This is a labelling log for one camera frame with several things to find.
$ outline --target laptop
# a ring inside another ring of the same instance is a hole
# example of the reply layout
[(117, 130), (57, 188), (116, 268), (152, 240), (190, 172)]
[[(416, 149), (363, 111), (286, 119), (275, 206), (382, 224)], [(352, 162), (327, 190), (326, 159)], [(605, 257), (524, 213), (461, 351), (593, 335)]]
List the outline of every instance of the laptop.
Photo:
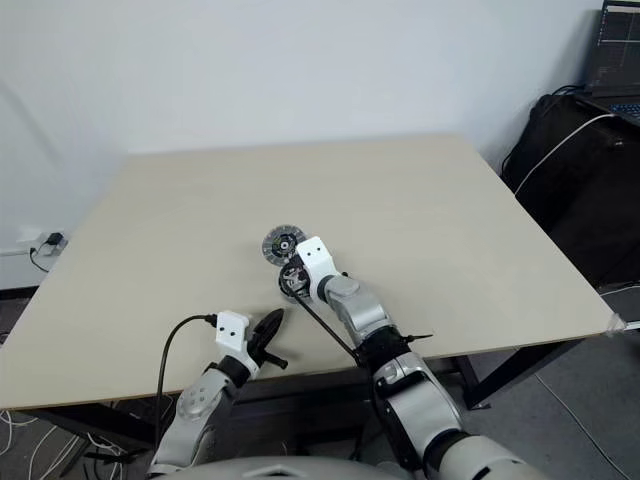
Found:
[(640, 0), (605, 0), (586, 77), (580, 100), (640, 126)]

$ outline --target laptop screen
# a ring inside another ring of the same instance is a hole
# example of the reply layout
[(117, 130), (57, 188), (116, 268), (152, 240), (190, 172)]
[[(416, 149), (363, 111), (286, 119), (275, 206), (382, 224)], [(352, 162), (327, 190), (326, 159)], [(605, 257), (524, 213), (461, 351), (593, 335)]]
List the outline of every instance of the laptop screen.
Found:
[(605, 1), (587, 88), (640, 87), (640, 1)]

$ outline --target white wall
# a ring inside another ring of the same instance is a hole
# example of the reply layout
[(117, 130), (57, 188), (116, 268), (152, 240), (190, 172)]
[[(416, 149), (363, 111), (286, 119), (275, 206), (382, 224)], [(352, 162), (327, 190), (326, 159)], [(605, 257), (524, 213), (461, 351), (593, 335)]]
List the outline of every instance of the white wall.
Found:
[[(492, 165), (600, 0), (0, 0), (0, 252), (125, 152), (457, 131)], [(0, 257), (0, 289), (39, 282)]]

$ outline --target light wooden tabletop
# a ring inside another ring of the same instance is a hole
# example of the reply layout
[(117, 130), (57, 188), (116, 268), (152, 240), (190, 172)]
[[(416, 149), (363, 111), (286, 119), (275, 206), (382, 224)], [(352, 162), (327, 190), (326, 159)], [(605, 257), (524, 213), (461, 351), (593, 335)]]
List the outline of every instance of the light wooden tabletop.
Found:
[[(196, 313), (286, 306), (262, 377), (352, 365), (277, 288), (261, 242), (320, 236), (425, 357), (584, 337), (609, 307), (458, 136), (424, 135), (133, 157), (73, 235), (0, 350), (0, 408), (152, 394), (171, 328)], [(347, 335), (326, 308), (319, 312)], [(167, 391), (218, 360), (215, 331), (180, 331)]]

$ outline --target laptop keyboard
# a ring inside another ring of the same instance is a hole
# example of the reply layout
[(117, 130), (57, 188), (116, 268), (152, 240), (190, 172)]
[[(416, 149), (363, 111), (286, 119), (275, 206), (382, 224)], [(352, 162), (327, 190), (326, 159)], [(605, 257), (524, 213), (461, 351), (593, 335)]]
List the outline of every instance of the laptop keyboard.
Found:
[(609, 109), (613, 113), (626, 113), (640, 120), (640, 103), (614, 103)]

